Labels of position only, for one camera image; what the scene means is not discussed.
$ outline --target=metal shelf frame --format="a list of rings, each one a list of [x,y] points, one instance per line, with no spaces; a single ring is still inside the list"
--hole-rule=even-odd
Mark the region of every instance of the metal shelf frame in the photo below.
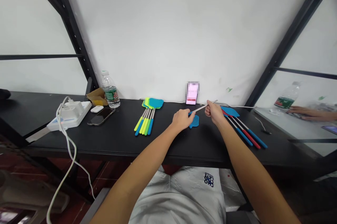
[[[298,11],[295,19],[293,20],[292,24],[290,25],[287,33],[285,34],[284,38],[282,39],[281,43],[279,44],[278,48],[276,49],[274,55],[272,56],[271,60],[269,61],[266,69],[262,73],[259,81],[257,82],[256,86],[254,87],[251,95],[249,96],[245,106],[246,107],[253,107],[255,106],[256,102],[262,95],[264,89],[266,89],[267,85],[275,75],[276,71],[283,71],[283,72],[290,72],[290,73],[297,73],[302,75],[308,76],[315,76],[315,77],[322,77],[327,79],[335,79],[337,80],[337,75],[333,74],[326,74],[326,73],[317,73],[317,72],[308,72],[304,70],[296,70],[296,69],[287,69],[281,68],[281,64],[287,54],[289,53],[291,47],[295,44],[297,38],[303,31],[306,24],[309,22],[310,18],[320,5],[322,0],[305,0],[302,7]]]
[[[26,59],[49,59],[49,58],[66,58],[77,57],[81,64],[87,81],[91,78],[92,84],[90,91],[99,87],[98,81],[93,70],[93,67],[85,48],[80,30],[78,28],[75,15],[70,6],[69,0],[48,0],[53,8],[60,14],[63,24],[68,32],[69,39],[74,47],[76,54],[69,55],[0,55],[0,60],[26,60]]]

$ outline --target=small white device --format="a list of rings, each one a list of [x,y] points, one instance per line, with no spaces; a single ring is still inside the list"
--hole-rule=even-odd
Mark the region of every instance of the small white device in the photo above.
[[[92,113],[98,113],[100,110],[102,110],[104,107],[103,106],[96,106],[90,110]]]

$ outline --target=reflected water bottle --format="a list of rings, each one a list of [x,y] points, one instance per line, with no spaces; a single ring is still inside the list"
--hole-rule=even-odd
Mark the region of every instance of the reflected water bottle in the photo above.
[[[120,101],[118,97],[118,92],[115,83],[109,76],[108,71],[102,71],[102,89],[105,92],[106,100],[108,101],[109,107],[117,108],[120,106]]]
[[[301,82],[294,81],[292,85],[285,89],[282,95],[275,101],[274,105],[279,107],[279,109],[271,109],[270,112],[274,115],[281,115],[283,112],[288,110],[298,98],[300,86]]]

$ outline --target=reflected hand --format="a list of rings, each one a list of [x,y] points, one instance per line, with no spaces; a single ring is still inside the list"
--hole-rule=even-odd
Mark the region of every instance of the reflected hand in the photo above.
[[[314,110],[305,107],[291,106],[291,109],[287,111],[287,113],[298,113],[309,115],[302,116],[301,118],[306,121],[335,121],[337,120],[336,112],[328,112],[328,111],[320,111]]]

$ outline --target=green sticker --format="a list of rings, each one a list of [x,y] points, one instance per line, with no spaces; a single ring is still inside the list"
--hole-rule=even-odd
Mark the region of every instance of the green sticker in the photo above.
[[[279,97],[277,101],[274,103],[275,106],[280,107],[280,108],[290,108],[291,105],[294,103],[294,100],[284,98],[284,97]]]
[[[107,100],[117,100],[118,99],[117,89],[105,92],[105,97]]]

